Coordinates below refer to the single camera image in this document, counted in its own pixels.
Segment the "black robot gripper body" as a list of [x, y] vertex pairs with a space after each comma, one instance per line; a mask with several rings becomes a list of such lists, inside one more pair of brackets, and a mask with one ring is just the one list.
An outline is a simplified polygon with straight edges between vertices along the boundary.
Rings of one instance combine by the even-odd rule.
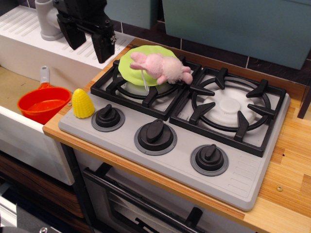
[[85, 34], [100, 34], [114, 37], [113, 23], [104, 12], [107, 5], [105, 0], [54, 0], [57, 9], [57, 21], [71, 22]]

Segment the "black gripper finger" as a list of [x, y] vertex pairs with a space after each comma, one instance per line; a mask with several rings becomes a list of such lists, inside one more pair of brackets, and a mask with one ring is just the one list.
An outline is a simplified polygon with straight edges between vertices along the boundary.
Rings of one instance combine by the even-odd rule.
[[76, 24], [61, 21], [58, 21], [58, 23], [67, 43], [73, 50], [76, 50], [86, 42], [85, 33], [79, 30]]
[[93, 47], [100, 64], [115, 54], [114, 37], [105, 37], [100, 34], [94, 34], [92, 37]]

